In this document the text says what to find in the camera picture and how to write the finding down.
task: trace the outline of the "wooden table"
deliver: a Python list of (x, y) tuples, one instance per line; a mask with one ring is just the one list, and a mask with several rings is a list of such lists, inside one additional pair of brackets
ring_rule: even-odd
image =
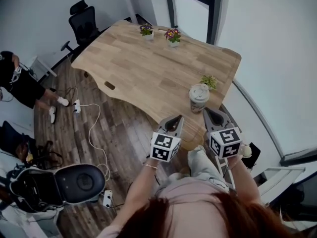
[(72, 66), (90, 73), (108, 96), (137, 106), (157, 123), (170, 115), (183, 115), (182, 146), (191, 150), (202, 144), (206, 129), (202, 113), (190, 110), (190, 87), (203, 75), (216, 77), (217, 90), (211, 91), (207, 106), (218, 109), (241, 56), (184, 35), (179, 47), (170, 48), (166, 29), (154, 26), (154, 40), (146, 41), (138, 25), (116, 22)]

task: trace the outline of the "white sneaker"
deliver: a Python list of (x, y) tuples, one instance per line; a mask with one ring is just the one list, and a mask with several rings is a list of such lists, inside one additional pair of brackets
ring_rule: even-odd
[(50, 117), (51, 117), (51, 124), (53, 124), (55, 122), (55, 117), (56, 117), (56, 107), (51, 107)]
[(59, 97), (57, 101), (65, 107), (68, 107), (68, 105), (69, 105), (69, 101), (67, 99), (62, 98), (62, 97)]

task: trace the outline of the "black shorts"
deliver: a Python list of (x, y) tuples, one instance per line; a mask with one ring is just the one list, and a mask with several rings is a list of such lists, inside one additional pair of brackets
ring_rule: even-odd
[(44, 95), (45, 88), (32, 78), (27, 71), (22, 70), (19, 79), (13, 83), (10, 93), (19, 102), (33, 109), (35, 101)]

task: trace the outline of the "white wall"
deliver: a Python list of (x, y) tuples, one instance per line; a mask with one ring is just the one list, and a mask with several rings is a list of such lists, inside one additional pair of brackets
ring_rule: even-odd
[[(3, 100), (11, 100), (12, 95), (3, 90)], [(0, 126), (8, 121), (20, 133), (34, 137), (34, 110), (13, 98), (10, 102), (0, 101)]]
[(167, 0), (152, 0), (157, 25), (171, 27)]
[(209, 6), (197, 0), (173, 0), (175, 24), (186, 35), (206, 42)]
[(242, 56), (236, 80), (285, 154), (317, 138), (317, 0), (228, 0), (218, 45)]
[(167, 0), (132, 0), (134, 10), (153, 25), (170, 27)]
[(152, 0), (132, 0), (134, 10), (152, 25), (157, 25)]
[(231, 84), (223, 104), (242, 130), (244, 143), (253, 142), (261, 150), (256, 165), (251, 171), (252, 177), (256, 177), (269, 167), (280, 166), (281, 157), (268, 132), (247, 100), (233, 84)]
[[(68, 23), (69, 9), (80, 0), (0, 0), (0, 50), (15, 52), (27, 63), (38, 55), (53, 66), (67, 51), (60, 47), (68, 40), (77, 47)], [(124, 0), (85, 0), (96, 9), (100, 30), (129, 17)], [(44, 73), (37, 71), (38, 77)]]

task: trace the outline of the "white ball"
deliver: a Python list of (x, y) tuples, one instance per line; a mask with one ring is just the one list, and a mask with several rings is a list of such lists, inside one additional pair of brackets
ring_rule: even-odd
[(242, 155), (243, 155), (243, 158), (249, 158), (252, 156), (252, 150), (251, 150), (251, 147), (248, 146), (248, 145), (245, 145), (243, 148), (242, 148)]

